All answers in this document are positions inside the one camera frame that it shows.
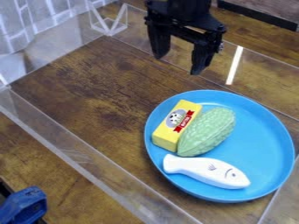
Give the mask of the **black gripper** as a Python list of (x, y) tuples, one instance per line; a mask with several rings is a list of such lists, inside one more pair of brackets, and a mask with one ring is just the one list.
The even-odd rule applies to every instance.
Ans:
[(215, 53), (223, 50), (226, 25), (211, 15), (211, 0), (145, 0), (148, 38), (153, 56), (160, 59), (171, 49), (171, 36), (194, 42), (191, 75), (210, 66)]

